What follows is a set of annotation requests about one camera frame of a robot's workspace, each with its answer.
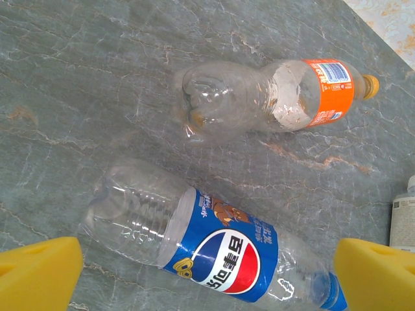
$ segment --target red white blue circle logo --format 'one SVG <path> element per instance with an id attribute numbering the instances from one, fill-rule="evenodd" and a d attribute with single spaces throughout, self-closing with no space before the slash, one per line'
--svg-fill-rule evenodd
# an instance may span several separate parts
<path id="1" fill-rule="evenodd" d="M 191 257 L 191 279 L 226 294 L 242 294 L 257 282 L 261 259 L 252 241 L 233 229 L 207 236 Z"/>

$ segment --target yellow sponge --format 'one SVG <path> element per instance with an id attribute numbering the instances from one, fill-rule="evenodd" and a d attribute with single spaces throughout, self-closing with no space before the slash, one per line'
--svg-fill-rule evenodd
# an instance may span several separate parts
<path id="1" fill-rule="evenodd" d="M 415 254 L 345 238 L 334 265 L 351 311 L 415 310 Z"/>
<path id="2" fill-rule="evenodd" d="M 0 310 L 67 310 L 82 261 L 73 237 L 0 253 Z"/>

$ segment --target pepsi label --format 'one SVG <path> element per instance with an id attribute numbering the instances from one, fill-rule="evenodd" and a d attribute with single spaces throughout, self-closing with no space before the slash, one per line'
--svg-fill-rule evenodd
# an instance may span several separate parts
<path id="1" fill-rule="evenodd" d="M 277 265 L 275 229 L 222 200 L 195 191 L 187 231 L 163 269 L 256 302 L 267 292 Z"/>

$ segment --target gray marble countertop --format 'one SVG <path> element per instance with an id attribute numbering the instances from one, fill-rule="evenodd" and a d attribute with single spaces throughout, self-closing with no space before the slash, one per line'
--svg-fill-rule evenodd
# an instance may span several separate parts
<path id="1" fill-rule="evenodd" d="M 169 79 L 196 62 L 339 58 L 381 90 L 346 118 L 185 148 Z M 0 251 L 73 235 L 117 155 L 163 166 L 297 234 L 327 263 L 342 237 L 388 242 L 415 173 L 414 71 L 342 1 L 0 2 Z M 251 310 L 80 237 L 69 310 Z"/>

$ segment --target plastic bottle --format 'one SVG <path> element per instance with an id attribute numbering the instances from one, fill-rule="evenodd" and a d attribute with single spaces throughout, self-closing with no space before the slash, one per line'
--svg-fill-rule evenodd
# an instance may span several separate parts
<path id="1" fill-rule="evenodd" d="M 409 178 L 408 192 L 393 202 L 389 246 L 415 253 L 415 176 Z"/>
<path id="2" fill-rule="evenodd" d="M 292 132 L 335 122 L 379 81 L 339 60 L 280 60 L 255 70 L 207 62 L 175 74 L 176 112 L 192 145 L 221 144 L 240 134 Z"/>
<path id="3" fill-rule="evenodd" d="M 264 310 L 347 309 L 337 278 L 302 240 L 141 160 L 107 171 L 82 227 L 123 256 Z"/>

